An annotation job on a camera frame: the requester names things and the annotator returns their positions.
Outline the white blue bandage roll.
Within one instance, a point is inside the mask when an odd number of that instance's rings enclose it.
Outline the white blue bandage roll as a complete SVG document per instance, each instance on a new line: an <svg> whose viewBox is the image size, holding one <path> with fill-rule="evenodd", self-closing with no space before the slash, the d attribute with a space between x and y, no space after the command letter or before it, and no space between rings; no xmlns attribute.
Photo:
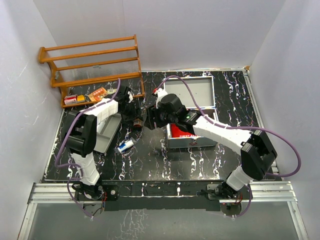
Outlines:
<svg viewBox="0 0 320 240"><path fill-rule="evenodd" d="M127 149L133 147L135 145L135 141L134 140L128 140L126 142L123 142L121 145L119 145L116 150L118 153L123 153L125 152Z"/></svg>

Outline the red fabric medicine pouch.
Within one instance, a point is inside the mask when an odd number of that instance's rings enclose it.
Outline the red fabric medicine pouch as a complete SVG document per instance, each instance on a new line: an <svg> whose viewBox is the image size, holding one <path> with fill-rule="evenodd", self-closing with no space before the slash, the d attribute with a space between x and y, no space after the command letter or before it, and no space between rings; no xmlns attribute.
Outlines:
<svg viewBox="0 0 320 240"><path fill-rule="evenodd" d="M175 124L170 124L171 136L173 138L198 138L199 136L180 130Z"/></svg>

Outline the grey plastic tray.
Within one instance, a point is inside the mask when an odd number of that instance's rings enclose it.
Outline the grey plastic tray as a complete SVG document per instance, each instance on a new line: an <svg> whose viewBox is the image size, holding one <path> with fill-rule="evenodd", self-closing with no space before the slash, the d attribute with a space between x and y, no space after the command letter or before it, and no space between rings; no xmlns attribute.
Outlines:
<svg viewBox="0 0 320 240"><path fill-rule="evenodd" d="M106 153L121 124L122 116L114 114L97 125L96 144L94 151Z"/></svg>

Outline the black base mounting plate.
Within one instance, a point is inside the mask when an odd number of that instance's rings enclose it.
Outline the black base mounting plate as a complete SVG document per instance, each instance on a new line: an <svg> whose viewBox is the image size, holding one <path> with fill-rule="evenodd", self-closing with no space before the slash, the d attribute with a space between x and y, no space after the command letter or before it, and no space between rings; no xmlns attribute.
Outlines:
<svg viewBox="0 0 320 240"><path fill-rule="evenodd" d="M98 195L91 197L73 188L79 202L99 204L103 211L121 210L206 210L239 214L242 202L252 200L249 187L238 191L227 187L222 181L105 181Z"/></svg>

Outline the yellow small box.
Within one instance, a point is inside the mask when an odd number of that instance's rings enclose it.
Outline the yellow small box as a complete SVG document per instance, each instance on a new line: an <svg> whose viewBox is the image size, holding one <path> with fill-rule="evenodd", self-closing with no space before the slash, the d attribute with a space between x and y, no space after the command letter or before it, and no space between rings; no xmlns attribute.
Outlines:
<svg viewBox="0 0 320 240"><path fill-rule="evenodd" d="M83 103L83 102L85 102L86 101L86 99L85 99L85 96L84 95L78 95L77 97L76 97L76 102L77 103Z"/></svg>

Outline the brown bottle orange cap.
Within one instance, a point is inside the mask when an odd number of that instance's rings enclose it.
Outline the brown bottle orange cap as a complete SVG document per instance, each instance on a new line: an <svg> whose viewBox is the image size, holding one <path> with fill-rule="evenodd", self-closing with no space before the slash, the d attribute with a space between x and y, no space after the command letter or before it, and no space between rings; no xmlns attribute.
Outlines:
<svg viewBox="0 0 320 240"><path fill-rule="evenodd" d="M132 122L132 127L134 130L140 131L144 126L143 120L137 118Z"/></svg>

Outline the aluminium frame rail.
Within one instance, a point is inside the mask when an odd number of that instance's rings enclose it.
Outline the aluminium frame rail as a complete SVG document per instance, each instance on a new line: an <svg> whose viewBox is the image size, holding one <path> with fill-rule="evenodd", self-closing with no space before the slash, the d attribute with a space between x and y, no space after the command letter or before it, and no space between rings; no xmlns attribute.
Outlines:
<svg viewBox="0 0 320 240"><path fill-rule="evenodd" d="M232 203L236 200L247 202L297 202L297 197L290 181L254 181L249 184L250 190L243 187L234 198L223 198L214 194L220 181L108 181L103 190L107 199L115 201L120 198L191 198L203 197L210 191L210 200L221 203ZM79 203L98 203L73 188L67 190L65 183L35 183L28 199L30 204L72 203L72 198Z"/></svg>

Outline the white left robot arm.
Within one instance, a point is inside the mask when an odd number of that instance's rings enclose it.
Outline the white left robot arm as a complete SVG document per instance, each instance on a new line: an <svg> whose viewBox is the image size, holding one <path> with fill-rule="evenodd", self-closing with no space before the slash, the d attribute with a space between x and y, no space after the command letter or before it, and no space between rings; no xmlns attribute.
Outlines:
<svg viewBox="0 0 320 240"><path fill-rule="evenodd" d="M141 130L143 117L139 101L128 86L120 85L115 93L108 94L92 107L67 115L62 143L74 160L70 165L76 167L79 174L79 184L72 188L92 200L98 200L104 194L93 155L98 125L115 114L120 114L121 120L134 130Z"/></svg>

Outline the orange wooden shelf rack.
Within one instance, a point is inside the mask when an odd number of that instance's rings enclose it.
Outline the orange wooden shelf rack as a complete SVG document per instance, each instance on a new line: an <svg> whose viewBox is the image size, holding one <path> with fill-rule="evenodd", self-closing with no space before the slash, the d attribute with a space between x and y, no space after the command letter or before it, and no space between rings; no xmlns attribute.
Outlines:
<svg viewBox="0 0 320 240"><path fill-rule="evenodd" d="M136 35L74 43L54 47L40 47L37 60L50 69L50 86L61 94L60 106L65 108L92 105L97 100L65 103L74 88L103 85L117 80L134 80L138 88L135 98L145 97L142 67Z"/></svg>

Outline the red white medicine box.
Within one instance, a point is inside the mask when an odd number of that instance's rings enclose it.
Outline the red white medicine box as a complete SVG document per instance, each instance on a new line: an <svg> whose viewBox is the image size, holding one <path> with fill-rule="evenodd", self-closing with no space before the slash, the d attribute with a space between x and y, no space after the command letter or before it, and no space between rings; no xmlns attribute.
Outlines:
<svg viewBox="0 0 320 240"><path fill-rule="evenodd" d="M78 98L77 94L67 95L64 97L63 102L65 105L74 105L78 102L77 98Z"/></svg>

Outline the white green medicine box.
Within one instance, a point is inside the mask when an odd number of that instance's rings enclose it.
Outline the white green medicine box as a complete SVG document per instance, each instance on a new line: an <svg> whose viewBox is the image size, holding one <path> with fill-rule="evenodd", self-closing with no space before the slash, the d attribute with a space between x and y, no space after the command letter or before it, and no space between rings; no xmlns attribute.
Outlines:
<svg viewBox="0 0 320 240"><path fill-rule="evenodd" d="M110 88L107 90L108 95L113 95L117 92L118 90L116 88Z"/></svg>

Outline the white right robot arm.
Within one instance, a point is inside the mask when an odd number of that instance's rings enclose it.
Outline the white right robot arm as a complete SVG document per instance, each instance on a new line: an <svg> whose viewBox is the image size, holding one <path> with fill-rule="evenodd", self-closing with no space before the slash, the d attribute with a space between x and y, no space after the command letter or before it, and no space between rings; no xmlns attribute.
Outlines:
<svg viewBox="0 0 320 240"><path fill-rule="evenodd" d="M245 185L266 176L278 154L264 130L231 129L198 109L187 109L178 96L162 88L154 95L156 102L147 109L145 127L154 130L175 125L182 132L222 144L241 157L241 165L210 194L233 199Z"/></svg>

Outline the orange patterned box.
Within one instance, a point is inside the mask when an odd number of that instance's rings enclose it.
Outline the orange patterned box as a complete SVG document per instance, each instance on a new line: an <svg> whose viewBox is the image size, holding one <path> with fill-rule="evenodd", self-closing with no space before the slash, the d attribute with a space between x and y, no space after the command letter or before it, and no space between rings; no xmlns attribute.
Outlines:
<svg viewBox="0 0 320 240"><path fill-rule="evenodd" d="M90 93L88 97L92 102L94 102L94 101L100 101L107 95L108 95L107 90L104 87L100 87L95 91L93 91L92 93Z"/></svg>

